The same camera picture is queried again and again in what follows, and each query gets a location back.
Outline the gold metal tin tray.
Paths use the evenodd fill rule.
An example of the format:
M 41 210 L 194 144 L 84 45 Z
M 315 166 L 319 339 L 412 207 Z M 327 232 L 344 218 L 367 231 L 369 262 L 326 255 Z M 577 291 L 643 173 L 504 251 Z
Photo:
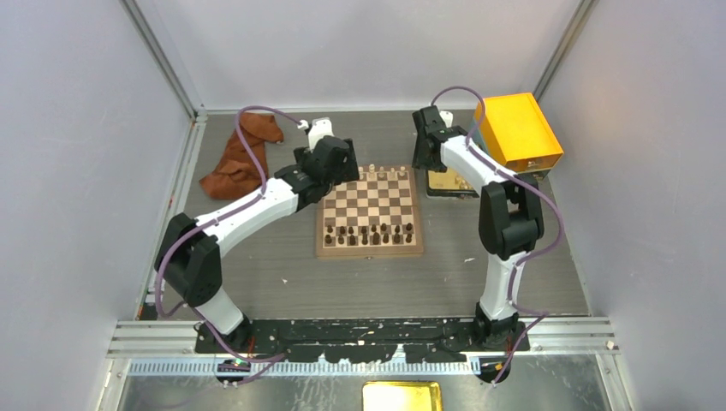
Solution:
M 475 199 L 479 197 L 473 187 L 451 168 L 444 172 L 428 170 L 425 173 L 425 190 L 429 198 Z

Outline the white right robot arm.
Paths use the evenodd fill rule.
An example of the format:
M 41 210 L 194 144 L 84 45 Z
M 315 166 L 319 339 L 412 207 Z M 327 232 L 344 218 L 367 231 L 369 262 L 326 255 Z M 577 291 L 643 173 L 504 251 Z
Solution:
M 479 299 L 487 319 L 475 329 L 476 343 L 485 351 L 499 350 L 509 339 L 501 320 L 515 315 L 511 302 L 518 283 L 510 282 L 515 263 L 529 255 L 544 235 L 544 221 L 537 180 L 518 175 L 498 164 L 466 136 L 451 126 L 435 105 L 412 113 L 416 128 L 413 167 L 421 170 L 452 169 L 479 196 L 478 231 L 488 257 L 485 290 Z

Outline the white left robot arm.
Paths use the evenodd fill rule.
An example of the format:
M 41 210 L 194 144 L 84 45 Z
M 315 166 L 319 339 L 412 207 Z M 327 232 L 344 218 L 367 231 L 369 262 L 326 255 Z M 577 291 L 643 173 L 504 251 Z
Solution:
M 223 289 L 223 257 L 268 224 L 360 177 L 351 139 L 325 136 L 313 149 L 299 147 L 294 155 L 294 164 L 242 199 L 203 216 L 174 216 L 158 251 L 158 279 L 216 330 L 218 345 L 231 354 L 247 347 L 250 332 L 248 317 Z

